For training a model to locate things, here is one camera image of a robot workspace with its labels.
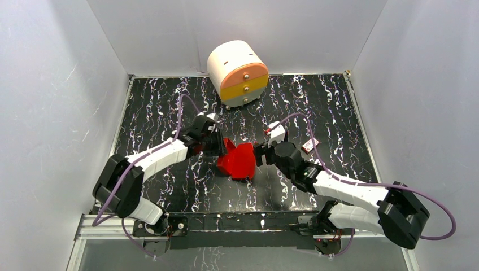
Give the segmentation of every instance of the cylindrical container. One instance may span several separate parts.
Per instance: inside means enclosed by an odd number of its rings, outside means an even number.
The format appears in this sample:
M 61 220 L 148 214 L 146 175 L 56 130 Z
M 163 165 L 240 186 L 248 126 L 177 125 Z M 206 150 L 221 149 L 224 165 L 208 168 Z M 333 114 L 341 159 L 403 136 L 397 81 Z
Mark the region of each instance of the cylindrical container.
M 214 49 L 206 70 L 221 101 L 231 107 L 258 99 L 268 83 L 268 68 L 244 41 L 229 41 Z

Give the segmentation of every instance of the red object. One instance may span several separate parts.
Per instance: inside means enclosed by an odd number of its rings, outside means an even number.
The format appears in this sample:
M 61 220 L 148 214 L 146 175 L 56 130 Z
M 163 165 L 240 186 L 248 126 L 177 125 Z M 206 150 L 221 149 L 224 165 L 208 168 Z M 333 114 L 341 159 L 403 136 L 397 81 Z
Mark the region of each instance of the red object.
M 253 144 L 242 143 L 235 146 L 229 138 L 223 138 L 228 154 L 218 158 L 216 166 L 233 180 L 252 179 L 256 172 L 256 158 Z

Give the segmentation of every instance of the black marble surface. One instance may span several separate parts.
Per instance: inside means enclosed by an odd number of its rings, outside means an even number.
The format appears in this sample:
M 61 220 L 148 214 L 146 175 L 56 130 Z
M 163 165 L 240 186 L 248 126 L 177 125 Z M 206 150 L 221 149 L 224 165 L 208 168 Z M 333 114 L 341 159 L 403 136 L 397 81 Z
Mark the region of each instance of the black marble surface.
M 231 110 L 221 104 L 208 77 L 134 79 L 116 152 L 135 154 L 170 137 L 183 93 L 201 110 L 219 114 L 223 136 L 235 144 L 263 142 L 269 123 L 303 112 L 312 121 L 320 155 L 331 170 L 377 182 L 342 74 L 271 76 L 258 100 Z M 194 115 L 185 101 L 183 124 L 190 124 Z M 303 119 L 291 119 L 285 127 L 296 146 L 308 140 Z M 216 158 L 197 156 L 175 164 L 145 181 L 143 196 L 169 212 L 311 210 L 326 201 L 297 190 L 273 165 L 257 168 L 250 182 L 240 183 L 223 177 L 215 162 Z

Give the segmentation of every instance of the white panel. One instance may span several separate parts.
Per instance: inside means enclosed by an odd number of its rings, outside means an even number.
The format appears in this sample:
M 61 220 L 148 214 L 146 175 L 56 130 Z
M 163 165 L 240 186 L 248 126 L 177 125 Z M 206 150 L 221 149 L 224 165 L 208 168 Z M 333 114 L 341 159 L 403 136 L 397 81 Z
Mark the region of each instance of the white panel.
M 479 266 L 478 47 L 478 1 L 390 0 L 352 71 L 382 181 L 423 190 L 456 216 L 452 238 L 417 244 L 421 270 Z M 449 231 L 447 216 L 423 202 L 423 234 Z
M 244 40 L 270 73 L 351 69 L 386 0 L 88 0 L 128 73 L 197 75 Z
M 128 76 L 86 1 L 2 1 L 0 270 L 65 270 Z

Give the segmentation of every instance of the purple cable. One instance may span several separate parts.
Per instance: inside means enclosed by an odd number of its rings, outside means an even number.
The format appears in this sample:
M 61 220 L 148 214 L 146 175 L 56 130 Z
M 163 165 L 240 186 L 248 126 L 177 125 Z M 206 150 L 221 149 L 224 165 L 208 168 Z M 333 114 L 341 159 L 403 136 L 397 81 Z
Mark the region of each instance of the purple cable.
M 156 259 L 156 255 L 154 255 L 152 252 L 146 250 L 142 245 L 138 244 L 134 239 L 133 237 L 128 233 L 127 231 L 127 227 L 125 227 L 125 219 L 122 218 L 121 219 L 121 227 L 123 228 L 123 231 L 125 232 L 125 234 L 127 235 L 128 239 L 130 239 L 130 241 L 132 241 L 135 246 L 137 246 L 140 250 L 142 250 L 144 253 L 146 253 L 148 256 L 152 257 L 153 259 Z
M 351 237 L 349 238 L 349 242 L 347 243 L 347 246 L 345 247 L 344 250 L 338 252 L 338 254 L 333 254 L 333 257 L 337 257 L 337 256 L 341 256 L 343 255 L 348 249 L 349 247 L 351 247 L 351 244 L 352 244 L 352 237 L 354 236 L 354 234 L 356 233 L 356 230 L 353 229 L 352 230 L 352 233 L 351 233 Z
M 311 128 L 311 124 L 310 124 L 310 120 L 308 119 L 308 117 L 303 114 L 303 113 L 292 113 L 291 115 L 285 117 L 284 119 L 282 119 L 278 124 L 276 124 L 275 126 L 273 126 L 271 128 L 271 130 L 274 130 L 276 127 L 280 126 L 281 124 L 285 123 L 288 119 L 292 118 L 292 117 L 295 117 L 295 116 L 301 116 L 301 117 L 304 117 L 304 119 L 306 119 L 306 124 L 308 126 L 308 132 L 310 134 L 310 138 L 311 138 L 311 141 L 314 142 L 315 139 L 314 139 L 314 134 L 313 134 L 313 130 Z M 434 204 L 436 204 L 437 206 L 439 206 L 439 208 L 441 208 L 446 214 L 447 216 L 449 217 L 449 219 L 451 220 L 451 230 L 445 234 L 445 235 L 441 235 L 441 236 L 422 236 L 421 235 L 421 239 L 424 239 L 424 240 L 444 240 L 446 238 L 449 238 L 451 237 L 455 232 L 456 232 L 456 219 L 454 218 L 454 216 L 452 215 L 451 211 L 449 211 L 449 209 L 446 208 L 446 206 L 444 206 L 442 203 L 440 203 L 438 200 L 434 199 L 433 197 L 427 195 L 426 193 L 423 193 L 417 189 L 413 189 L 413 188 L 409 188 L 409 187 L 405 187 L 405 186 L 399 186 L 399 185 L 392 185 L 392 184 L 389 184 L 389 183 L 356 183 L 356 182 L 351 182 L 351 181 L 346 181 L 346 180 L 343 180 L 341 178 L 339 178 L 338 176 L 336 176 L 332 171 L 330 171 L 327 167 L 326 167 L 326 164 L 324 163 L 324 161 L 321 159 L 321 156 L 319 155 L 319 152 L 316 148 L 316 145 L 313 144 L 313 149 L 314 149 L 314 152 L 315 152 L 315 155 L 316 155 L 316 158 L 318 159 L 319 163 L 321 164 L 321 166 L 324 168 L 324 171 L 326 171 L 329 175 L 331 175 L 331 177 L 339 182 L 343 182 L 343 183 L 346 183 L 348 185 L 357 185 L 357 186 L 375 186 L 375 187 L 386 187 L 386 188 L 394 188 L 394 189 L 401 189 L 401 190 L 404 190 L 404 191 L 409 191 L 409 192 L 412 192 L 412 193 L 415 193 L 417 195 L 420 195 L 428 200 L 430 200 L 431 202 L 433 202 Z
M 143 160 L 144 158 L 148 157 L 150 154 L 154 153 L 154 152 L 157 152 L 161 149 L 163 149 L 164 147 L 166 146 L 169 146 L 171 145 L 172 142 L 174 142 L 176 139 L 178 139 L 178 136 L 180 135 L 180 129 L 181 129 L 181 117 L 183 116 L 183 109 L 182 109 L 182 106 L 183 106 L 183 97 L 187 97 L 190 102 L 193 104 L 193 107 L 195 108 L 195 110 L 200 113 L 201 111 L 198 109 L 198 107 L 196 106 L 196 104 L 193 102 L 193 100 L 191 99 L 191 97 L 189 97 L 188 95 L 186 94 L 181 94 L 180 95 L 180 99 L 178 100 L 178 126 L 176 128 L 176 134 L 175 136 L 173 137 L 173 140 L 169 141 L 169 142 L 165 142 L 164 144 L 161 144 L 160 146 L 158 146 L 157 148 L 154 148 L 151 152 L 147 152 L 145 153 L 144 155 L 138 157 L 135 161 L 133 161 L 131 164 L 129 164 L 127 166 L 127 168 L 125 169 L 125 171 L 121 174 L 120 178 L 118 179 L 118 182 L 116 183 L 115 187 L 113 188 L 113 190 L 111 190 L 111 193 L 110 193 L 110 196 L 107 198 L 107 200 L 105 201 L 104 205 L 102 206 L 102 208 L 100 209 L 100 211 L 98 212 L 97 216 L 95 217 L 95 219 L 93 220 L 93 223 L 92 223 L 92 226 L 93 227 L 96 227 L 98 225 L 100 225 L 101 223 L 107 221 L 108 219 L 112 218 L 115 216 L 115 214 L 111 214 L 111 215 L 108 215 L 106 216 L 105 218 L 101 219 L 101 216 L 103 215 L 103 213 L 106 211 L 106 209 L 108 208 L 108 206 L 110 205 L 111 201 L 113 200 L 113 197 L 116 195 L 116 192 L 118 191 L 118 189 L 120 188 L 121 184 L 123 183 L 123 181 L 125 180 L 125 177 L 127 176 L 127 174 L 130 172 L 130 170 L 134 167 L 135 164 L 137 164 L 139 161 Z M 125 232 L 125 235 L 128 237 L 128 239 L 130 239 L 139 249 L 141 249 L 144 253 L 146 253 L 147 255 L 155 258 L 156 256 L 149 252 L 148 250 L 144 249 L 142 246 L 140 246 L 137 242 L 135 242 L 135 240 L 133 239 L 133 237 L 128 233 L 125 225 L 124 225 L 124 218 L 121 219 L 121 225 L 122 225 L 122 228 L 123 228 L 123 231 Z

